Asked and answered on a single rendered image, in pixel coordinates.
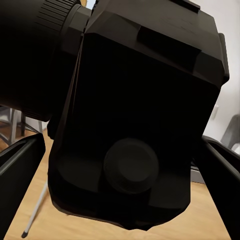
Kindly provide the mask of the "camera tripod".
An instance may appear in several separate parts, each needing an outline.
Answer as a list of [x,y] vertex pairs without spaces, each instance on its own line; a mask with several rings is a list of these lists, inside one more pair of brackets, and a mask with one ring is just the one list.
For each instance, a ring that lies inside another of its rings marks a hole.
[[43,191],[42,191],[42,193],[41,193],[41,195],[40,195],[40,197],[39,197],[39,199],[38,199],[38,202],[37,202],[37,204],[36,204],[36,206],[35,206],[35,209],[34,209],[34,211],[33,211],[33,213],[32,213],[32,216],[31,216],[31,218],[30,218],[30,220],[29,220],[29,222],[28,222],[28,225],[27,225],[25,231],[24,231],[23,234],[22,234],[22,237],[23,237],[23,238],[26,238],[26,237],[28,236],[30,226],[31,226],[31,224],[32,224],[32,222],[33,222],[33,220],[34,220],[34,217],[35,217],[35,215],[36,215],[36,213],[37,213],[37,210],[38,210],[38,208],[39,208],[39,206],[40,206],[40,203],[41,203],[41,201],[42,201],[42,199],[43,199],[43,196],[44,196],[44,194],[45,194],[45,192],[46,192],[46,190],[47,190],[47,187],[48,187],[48,181],[46,181],[46,183],[45,183],[45,186],[44,186],[44,188],[43,188]]

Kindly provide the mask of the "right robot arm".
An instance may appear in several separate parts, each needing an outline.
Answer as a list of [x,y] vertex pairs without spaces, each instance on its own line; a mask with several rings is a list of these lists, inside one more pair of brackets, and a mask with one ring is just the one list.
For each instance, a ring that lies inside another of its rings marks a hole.
[[199,168],[195,164],[194,160],[191,162],[190,181],[196,182],[196,183],[201,183],[201,184],[206,184],[200,171],[199,171]]

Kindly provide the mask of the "digital camera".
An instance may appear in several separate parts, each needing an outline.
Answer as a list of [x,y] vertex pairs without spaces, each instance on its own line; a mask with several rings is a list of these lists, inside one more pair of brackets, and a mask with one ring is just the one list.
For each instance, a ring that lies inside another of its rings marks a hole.
[[148,231],[191,203],[225,35],[190,0],[0,0],[0,108],[48,122],[67,216]]

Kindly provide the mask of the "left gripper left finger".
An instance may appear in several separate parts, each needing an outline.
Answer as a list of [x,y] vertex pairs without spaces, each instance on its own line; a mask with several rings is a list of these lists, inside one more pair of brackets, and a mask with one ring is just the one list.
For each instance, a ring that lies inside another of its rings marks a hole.
[[46,152],[42,133],[0,152],[0,240],[6,233]]

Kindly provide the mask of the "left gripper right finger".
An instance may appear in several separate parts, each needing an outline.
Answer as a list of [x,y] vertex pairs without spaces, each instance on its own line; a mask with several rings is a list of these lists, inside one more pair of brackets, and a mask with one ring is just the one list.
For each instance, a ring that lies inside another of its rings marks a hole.
[[202,135],[193,157],[231,240],[240,240],[240,155]]

